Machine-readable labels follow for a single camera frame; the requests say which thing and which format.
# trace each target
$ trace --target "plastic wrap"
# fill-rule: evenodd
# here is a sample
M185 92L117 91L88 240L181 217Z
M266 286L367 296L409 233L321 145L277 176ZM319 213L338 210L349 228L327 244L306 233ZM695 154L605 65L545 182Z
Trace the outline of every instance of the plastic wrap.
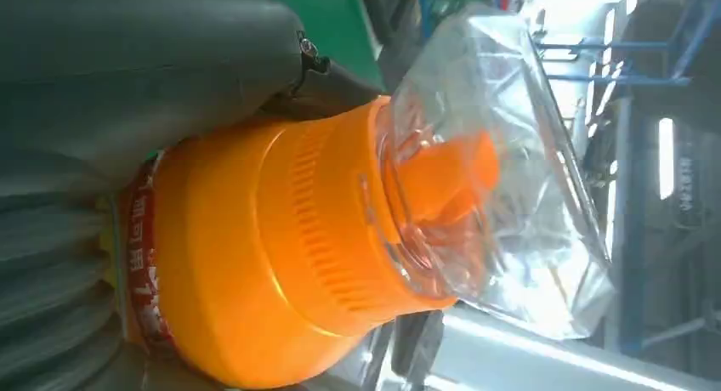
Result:
M389 115L378 154L400 197L401 273L547 337L591 335L613 293L608 257L523 22L482 5L444 21ZM450 164L412 163L442 145Z

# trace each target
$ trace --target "fluorescent light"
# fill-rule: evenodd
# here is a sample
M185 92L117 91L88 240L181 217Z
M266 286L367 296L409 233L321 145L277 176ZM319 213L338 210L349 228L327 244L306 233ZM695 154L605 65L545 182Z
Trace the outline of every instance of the fluorescent light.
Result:
M673 193L673 120L658 122L658 195L665 200Z
M616 70L613 71L613 75L611 75L611 79L617 79L621 75L621 68L623 67L623 64L618 64L616 66ZM604 94L601 96L601 101L599 102L599 108L596 110L596 116L600 116L604 113L606 109L606 105L608 105L608 102L610 100L610 96L613 94L613 90L616 89L616 81L609 82L608 85L606 85L606 90L604 91Z
M592 62L591 66L588 67L588 76L595 76L597 68L598 65L595 62ZM595 90L596 82L589 81L588 87L586 88L586 125L588 125L591 122L591 119L593 119L593 93L595 92Z
M591 139L596 134L597 130L599 130L599 125L597 123L591 124L591 126L588 127L588 138Z
M616 9L612 8L609 10L609 12L606 14L606 21L604 24L604 44L608 45L613 42L613 30L616 25ZM604 56L602 59L602 62L604 64L610 63L610 57L611 57L611 48L607 48L604 50Z
M606 248L609 254L612 254L613 248L613 222L616 217L616 181L611 180L609 183L608 207L606 207Z
M630 15L639 5L639 0L626 0L626 15Z

